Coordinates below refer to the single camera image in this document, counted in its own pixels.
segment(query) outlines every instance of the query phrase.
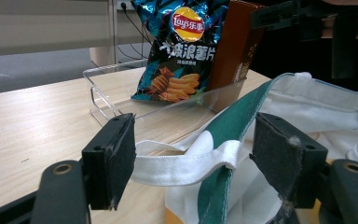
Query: light wood tabletop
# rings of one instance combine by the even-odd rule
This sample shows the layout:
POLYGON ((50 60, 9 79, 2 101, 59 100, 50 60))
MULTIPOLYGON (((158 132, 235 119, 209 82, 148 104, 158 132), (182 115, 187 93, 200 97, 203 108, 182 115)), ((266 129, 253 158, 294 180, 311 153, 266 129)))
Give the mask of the light wood tabletop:
MULTIPOLYGON (((269 80, 248 73, 241 95, 269 80)), ((51 164, 76 160, 101 130, 85 79, 0 93, 0 206, 38 189, 51 164)), ((164 188, 130 181, 118 210, 91 211, 93 223, 164 223, 164 188)))

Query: green stripe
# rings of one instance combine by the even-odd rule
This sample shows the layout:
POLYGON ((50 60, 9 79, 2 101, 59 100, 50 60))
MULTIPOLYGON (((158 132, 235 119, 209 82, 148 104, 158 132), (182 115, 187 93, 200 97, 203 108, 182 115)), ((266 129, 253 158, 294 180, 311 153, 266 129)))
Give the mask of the green stripe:
MULTIPOLYGON (((267 97, 270 87, 277 79, 278 77, 249 92, 208 125, 206 130, 212 134, 213 148, 218 148, 227 140, 243 138, 267 97)), ((200 223, 227 222, 231 177, 232 170, 220 167, 202 181, 198 198, 200 223)))

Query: chip bag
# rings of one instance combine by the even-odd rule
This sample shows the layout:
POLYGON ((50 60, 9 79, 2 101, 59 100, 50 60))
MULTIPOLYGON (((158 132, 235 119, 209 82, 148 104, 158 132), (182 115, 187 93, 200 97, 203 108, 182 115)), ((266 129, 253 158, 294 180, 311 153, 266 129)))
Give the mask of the chip bag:
POLYGON ((179 102, 204 91, 229 0, 132 0, 155 37, 145 72, 131 97, 179 102))

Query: acrylic tray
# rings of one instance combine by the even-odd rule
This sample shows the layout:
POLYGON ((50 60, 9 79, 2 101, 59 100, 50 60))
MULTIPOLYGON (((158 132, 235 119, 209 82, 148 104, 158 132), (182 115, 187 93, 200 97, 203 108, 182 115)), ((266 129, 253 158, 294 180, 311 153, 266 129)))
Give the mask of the acrylic tray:
POLYGON ((135 115, 135 140, 171 143, 187 136, 220 111, 242 82, 208 91, 179 103, 132 100, 147 60, 90 69, 83 73, 91 101, 90 113, 101 125, 111 118, 135 115))

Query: yellow and red logo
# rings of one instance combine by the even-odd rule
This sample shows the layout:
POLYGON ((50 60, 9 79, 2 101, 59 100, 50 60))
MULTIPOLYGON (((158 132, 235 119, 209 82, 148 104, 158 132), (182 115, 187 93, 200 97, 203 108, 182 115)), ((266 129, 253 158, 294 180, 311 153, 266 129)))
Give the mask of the yellow and red logo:
POLYGON ((173 12, 174 31, 187 42, 199 40, 205 30, 203 19, 189 7, 179 7, 173 12))

